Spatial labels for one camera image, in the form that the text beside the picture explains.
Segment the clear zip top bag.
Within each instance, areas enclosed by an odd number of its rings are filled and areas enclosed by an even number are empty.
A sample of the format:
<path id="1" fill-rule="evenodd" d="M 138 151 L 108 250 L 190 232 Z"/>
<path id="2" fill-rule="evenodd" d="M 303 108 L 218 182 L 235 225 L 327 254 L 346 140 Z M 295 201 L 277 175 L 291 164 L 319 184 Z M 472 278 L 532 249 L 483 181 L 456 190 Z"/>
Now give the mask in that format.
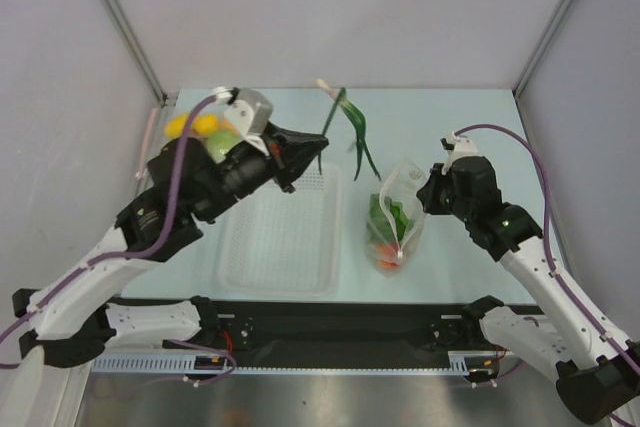
<path id="1" fill-rule="evenodd" d="M 417 198 L 425 173 L 402 158 L 369 197 L 365 254 L 384 275 L 403 269 L 417 251 L 426 214 Z"/>

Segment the fake green onion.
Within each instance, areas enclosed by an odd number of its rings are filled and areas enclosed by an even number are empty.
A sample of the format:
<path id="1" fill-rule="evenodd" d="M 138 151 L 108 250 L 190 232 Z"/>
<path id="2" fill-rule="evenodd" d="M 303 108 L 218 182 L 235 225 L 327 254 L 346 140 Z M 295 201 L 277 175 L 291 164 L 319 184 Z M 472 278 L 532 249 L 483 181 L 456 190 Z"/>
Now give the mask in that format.
<path id="1" fill-rule="evenodd" d="M 336 113 L 341 112 L 346 117 L 354 130 L 353 143 L 356 154 L 356 170 L 354 174 L 354 181 L 356 181 L 360 175 L 363 159 L 367 160 L 376 179 L 378 181 L 381 181 L 381 174 L 373 160 L 373 156 L 368 147 L 366 139 L 367 121 L 363 112 L 348 98 L 347 90 L 344 87 L 336 90 L 330 87 L 329 84 L 321 78 L 317 78 L 315 83 L 316 86 L 323 92 L 325 92 L 333 101 L 329 113 L 327 114 L 327 117 L 324 121 L 321 135 L 327 135 Z"/>

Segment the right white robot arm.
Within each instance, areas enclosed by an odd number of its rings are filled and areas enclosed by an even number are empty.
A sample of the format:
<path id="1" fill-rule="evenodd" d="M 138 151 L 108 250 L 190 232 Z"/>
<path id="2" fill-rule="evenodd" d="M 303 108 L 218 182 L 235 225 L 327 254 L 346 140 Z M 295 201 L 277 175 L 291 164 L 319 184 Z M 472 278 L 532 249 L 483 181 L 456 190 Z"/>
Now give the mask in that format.
<path id="1" fill-rule="evenodd" d="M 461 323 L 473 348 L 506 348 L 550 380 L 565 407 L 594 425 L 639 395 L 639 344 L 618 328 L 544 250 L 529 213 L 503 201 L 496 174 L 482 156 L 436 163 L 417 192 L 430 215 L 451 215 L 471 240 L 509 272 L 552 325 L 550 332 L 486 296 Z"/>

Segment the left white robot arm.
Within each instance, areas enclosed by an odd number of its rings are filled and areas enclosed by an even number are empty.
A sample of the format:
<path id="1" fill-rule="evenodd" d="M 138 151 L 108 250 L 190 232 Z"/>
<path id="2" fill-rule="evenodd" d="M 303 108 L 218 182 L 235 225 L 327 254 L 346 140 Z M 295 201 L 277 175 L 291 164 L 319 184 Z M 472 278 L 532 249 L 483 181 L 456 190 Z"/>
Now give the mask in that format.
<path id="1" fill-rule="evenodd" d="M 216 162 L 196 138 L 168 142 L 147 164 L 152 186 L 117 215 L 89 254 L 51 286 L 13 294 L 14 313 L 28 325 L 19 338 L 21 355 L 40 347 L 45 365 L 71 368 L 114 347 L 219 345 L 223 328 L 207 297 L 141 305 L 116 297 L 133 279 L 202 238 L 200 223 L 214 223 L 268 182 L 294 192 L 295 181 L 329 141 L 269 124 L 266 143 L 262 153 L 241 141 Z"/>

